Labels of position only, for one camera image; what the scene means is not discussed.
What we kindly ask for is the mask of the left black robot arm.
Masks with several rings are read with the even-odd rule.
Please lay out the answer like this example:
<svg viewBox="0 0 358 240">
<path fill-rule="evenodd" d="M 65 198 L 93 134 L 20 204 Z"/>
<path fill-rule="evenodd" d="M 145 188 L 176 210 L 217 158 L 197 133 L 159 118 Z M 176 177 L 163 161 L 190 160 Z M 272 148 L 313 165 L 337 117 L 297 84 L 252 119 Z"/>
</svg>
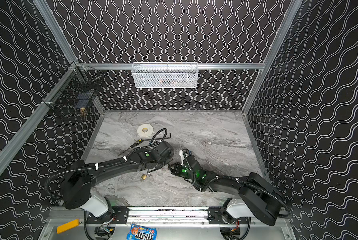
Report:
<svg viewBox="0 0 358 240">
<path fill-rule="evenodd" d="M 114 214 L 112 205 L 105 197 L 94 193 L 92 188 L 124 174 L 151 173 L 168 165 L 174 149 L 165 141 L 167 134 L 166 128 L 160 129 L 149 145 L 136 147 L 118 159 L 95 164 L 78 161 L 69 170 L 49 177 L 44 184 L 45 191 L 53 199 L 63 201 L 66 209 L 80 208 L 106 222 Z"/>
</svg>

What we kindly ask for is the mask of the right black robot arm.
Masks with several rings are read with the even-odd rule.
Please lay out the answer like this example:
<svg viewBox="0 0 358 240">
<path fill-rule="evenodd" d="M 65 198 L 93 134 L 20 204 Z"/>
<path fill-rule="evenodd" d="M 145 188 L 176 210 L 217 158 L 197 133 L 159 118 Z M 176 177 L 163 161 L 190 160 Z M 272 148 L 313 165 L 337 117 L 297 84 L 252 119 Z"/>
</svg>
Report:
<svg viewBox="0 0 358 240">
<path fill-rule="evenodd" d="M 257 173 L 232 177 L 204 169 L 188 149 L 182 150 L 181 162 L 169 165 L 172 175 L 189 182 L 197 191 L 207 190 L 239 196 L 262 223 L 273 226 L 278 218 L 292 216 L 282 194 Z"/>
</svg>

